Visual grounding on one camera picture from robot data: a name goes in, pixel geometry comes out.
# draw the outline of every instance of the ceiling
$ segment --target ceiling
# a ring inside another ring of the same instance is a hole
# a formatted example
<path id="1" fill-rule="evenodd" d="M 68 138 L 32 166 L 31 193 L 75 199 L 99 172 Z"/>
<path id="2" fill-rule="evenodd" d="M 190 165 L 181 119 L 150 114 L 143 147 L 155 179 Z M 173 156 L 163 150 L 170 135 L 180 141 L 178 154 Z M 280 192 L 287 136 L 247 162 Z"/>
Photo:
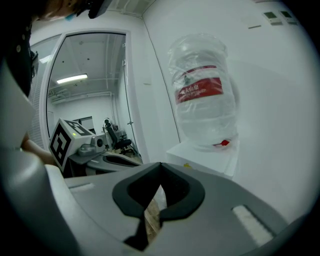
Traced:
<path id="1" fill-rule="evenodd" d="M 87 33 L 67 37 L 55 59 L 48 90 L 53 103 L 92 93 L 114 92 L 122 71 L 126 36 Z M 88 78 L 58 84 L 57 80 L 87 74 Z"/>
<path id="2" fill-rule="evenodd" d="M 113 0 L 108 10 L 141 17 L 155 1 L 156 0 Z"/>

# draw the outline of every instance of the doorway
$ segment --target doorway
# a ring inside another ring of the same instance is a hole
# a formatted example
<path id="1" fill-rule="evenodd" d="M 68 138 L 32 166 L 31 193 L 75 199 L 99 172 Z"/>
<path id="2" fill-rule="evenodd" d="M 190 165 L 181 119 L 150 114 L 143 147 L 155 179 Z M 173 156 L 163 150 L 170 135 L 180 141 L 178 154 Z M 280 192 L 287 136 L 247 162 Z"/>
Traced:
<path id="1" fill-rule="evenodd" d="M 125 42 L 126 35 L 119 33 L 65 37 L 49 79 L 46 108 L 53 118 L 47 114 L 47 131 L 50 134 L 52 120 L 55 126 L 62 118 L 86 123 L 97 136 L 110 137 L 104 129 L 104 120 L 109 119 L 117 134 L 131 140 L 132 157 L 138 156 L 142 162 L 128 102 Z"/>

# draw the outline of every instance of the hair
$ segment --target hair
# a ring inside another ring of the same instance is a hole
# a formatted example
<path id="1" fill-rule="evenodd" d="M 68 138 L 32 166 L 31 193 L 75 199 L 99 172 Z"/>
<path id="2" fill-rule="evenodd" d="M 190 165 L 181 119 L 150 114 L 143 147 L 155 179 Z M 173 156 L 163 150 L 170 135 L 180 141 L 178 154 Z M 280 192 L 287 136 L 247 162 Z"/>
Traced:
<path id="1" fill-rule="evenodd" d="M 45 13 L 47 4 L 50 0 L 33 0 L 33 1 L 25 1 L 29 3 L 29 10 L 33 15 L 41 16 Z"/>
<path id="2" fill-rule="evenodd" d="M 77 3 L 75 6 L 75 9 L 78 9 L 78 11 L 76 12 L 76 16 L 78 17 L 80 14 L 82 14 L 85 10 L 89 9 L 91 4 L 92 4 L 92 0 L 79 0 L 80 3 Z"/>

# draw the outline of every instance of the red label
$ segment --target red label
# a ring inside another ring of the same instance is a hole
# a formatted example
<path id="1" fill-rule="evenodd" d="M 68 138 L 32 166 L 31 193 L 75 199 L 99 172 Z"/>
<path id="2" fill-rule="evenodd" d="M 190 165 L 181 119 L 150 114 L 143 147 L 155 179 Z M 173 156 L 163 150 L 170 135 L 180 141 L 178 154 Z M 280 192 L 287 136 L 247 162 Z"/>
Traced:
<path id="1" fill-rule="evenodd" d="M 175 92 L 177 104 L 207 96 L 223 94 L 219 77 L 204 78 Z"/>
<path id="2" fill-rule="evenodd" d="M 213 146 L 227 146 L 230 143 L 230 140 L 224 139 L 221 143 L 219 144 L 214 144 Z"/>
<path id="3" fill-rule="evenodd" d="M 199 66 L 199 67 L 196 67 L 196 68 L 193 68 L 193 69 L 190 69 L 190 70 L 184 72 L 184 73 L 180 76 L 180 78 L 183 77 L 183 76 L 185 76 L 186 74 L 189 74 L 189 73 L 191 73 L 191 72 L 193 72 L 193 71 L 196 71 L 196 70 L 216 69 L 216 68 L 217 68 L 217 67 L 216 67 L 216 66 L 213 66 L 213 65 L 211 65 L 211 66 Z"/>

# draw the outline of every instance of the white wall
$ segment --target white wall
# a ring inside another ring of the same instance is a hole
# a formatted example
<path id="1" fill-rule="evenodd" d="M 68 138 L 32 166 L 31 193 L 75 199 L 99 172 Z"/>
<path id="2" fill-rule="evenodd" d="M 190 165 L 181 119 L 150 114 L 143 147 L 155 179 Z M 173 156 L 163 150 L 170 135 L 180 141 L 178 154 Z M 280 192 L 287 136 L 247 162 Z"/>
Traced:
<path id="1" fill-rule="evenodd" d="M 50 99 L 47 99 L 46 102 L 46 111 L 55 112 L 56 106 L 51 103 Z"/>
<path id="2" fill-rule="evenodd" d="M 146 38 L 146 49 L 148 63 L 150 67 L 151 82 L 148 85 L 148 89 L 153 92 L 153 103 L 156 106 L 157 116 L 159 120 L 160 136 L 162 141 L 163 153 L 173 148 L 175 145 L 180 143 L 180 138 L 184 137 L 183 133 L 180 131 L 178 134 L 175 118 L 174 118 L 174 101 L 173 108 L 170 103 L 170 98 L 168 96 L 168 91 L 166 89 L 166 84 L 162 76 L 162 72 L 157 60 L 156 53 L 154 51 L 153 45 L 149 39 L 148 31 L 145 30 Z"/>
<path id="3" fill-rule="evenodd" d="M 96 19 L 89 19 L 85 12 L 72 21 L 60 19 L 35 23 L 32 26 L 30 44 L 33 45 L 61 33 L 83 30 L 126 33 L 126 68 L 130 83 L 128 90 L 131 95 L 129 103 L 136 127 L 136 140 L 143 162 L 157 161 L 158 156 L 164 153 L 161 147 L 158 147 L 162 141 L 153 91 L 148 87 L 149 85 L 146 85 L 151 83 L 151 77 L 143 21 L 137 17 L 122 15 L 114 11 L 107 11 Z"/>
<path id="4" fill-rule="evenodd" d="M 251 0 L 157 0 L 143 18 L 171 93 L 168 50 L 175 40 L 202 32 L 226 44 L 239 107 L 234 180 L 291 222 L 318 193 L 320 65 L 300 25 L 271 26 L 262 16 L 285 9 L 279 2 Z M 241 22 L 246 17 L 262 27 L 248 29 Z M 150 68 L 158 73 L 156 65 Z"/>
<path id="5" fill-rule="evenodd" d="M 133 134 L 133 129 L 131 128 L 128 123 L 130 122 L 130 115 L 128 110 L 128 102 L 127 102 L 127 95 L 126 95 L 126 84 L 125 84 L 125 77 L 124 77 L 124 71 L 122 69 L 120 76 L 117 91 L 115 92 L 115 105 L 116 105 L 116 111 L 118 113 L 119 117 L 119 128 L 121 130 L 124 130 L 125 134 L 127 135 L 127 138 L 132 141 L 132 147 L 134 147 L 135 150 L 139 149 L 137 148 L 135 137 Z"/>
<path id="6" fill-rule="evenodd" d="M 59 103 L 54 105 L 54 121 L 57 123 L 59 118 L 72 121 L 92 117 L 95 133 L 101 135 L 103 134 L 104 119 L 112 119 L 110 104 L 110 96 L 90 97 Z"/>

